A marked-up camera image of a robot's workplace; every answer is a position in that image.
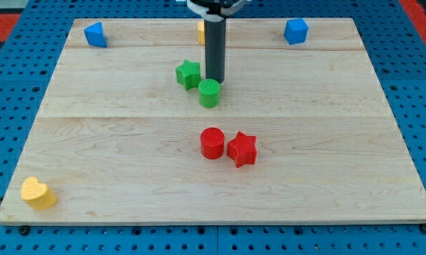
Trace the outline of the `robot arm flange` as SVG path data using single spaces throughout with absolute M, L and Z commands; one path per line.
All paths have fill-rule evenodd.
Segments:
M 220 22 L 233 16 L 247 4 L 247 0 L 187 0 L 187 7 L 209 22 Z

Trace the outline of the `yellow block behind arm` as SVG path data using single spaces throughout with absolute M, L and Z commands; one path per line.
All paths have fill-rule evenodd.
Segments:
M 197 23 L 197 33 L 198 33 L 198 43 L 200 45 L 205 45 L 205 23 L 204 21 L 199 21 Z

